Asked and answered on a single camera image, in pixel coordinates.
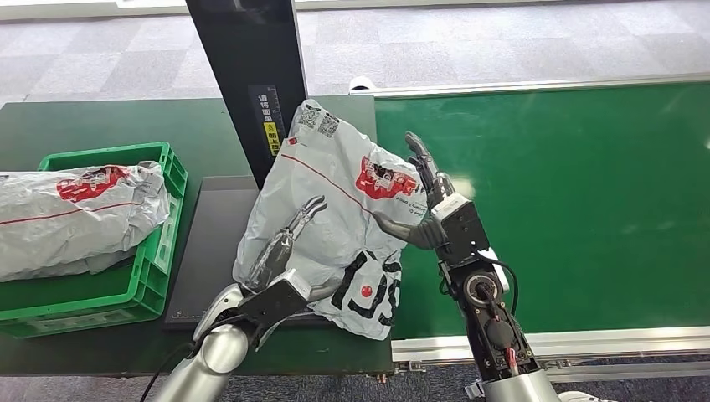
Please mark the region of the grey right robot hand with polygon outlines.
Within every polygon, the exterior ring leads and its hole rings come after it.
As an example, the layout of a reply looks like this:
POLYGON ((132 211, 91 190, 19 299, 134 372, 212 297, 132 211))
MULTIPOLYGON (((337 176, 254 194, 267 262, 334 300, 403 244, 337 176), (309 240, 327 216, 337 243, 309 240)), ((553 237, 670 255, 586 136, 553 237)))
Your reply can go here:
MULTIPOLYGON (((423 189, 427 196, 427 211, 439 204, 455 191, 447 173, 440 171, 423 140, 411 131, 404 134, 412 155, 408 162, 413 164, 422 180, 423 189)), ((432 250, 446 242, 444 230, 434 218, 427 217, 418 225, 397 223, 383 214, 373 213, 378 227, 386 234, 414 245, 422 250, 432 250)))

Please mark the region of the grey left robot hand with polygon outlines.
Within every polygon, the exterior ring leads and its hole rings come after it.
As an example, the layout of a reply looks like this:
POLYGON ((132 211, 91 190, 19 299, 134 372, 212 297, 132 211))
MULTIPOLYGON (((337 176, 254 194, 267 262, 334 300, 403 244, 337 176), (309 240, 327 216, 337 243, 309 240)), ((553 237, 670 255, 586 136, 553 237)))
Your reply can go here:
POLYGON ((317 213, 326 208, 324 195, 312 197, 304 203, 287 224, 266 242, 245 277, 238 279, 241 286, 251 293, 257 293, 266 289, 277 276, 285 273, 294 244, 301 232, 317 213))

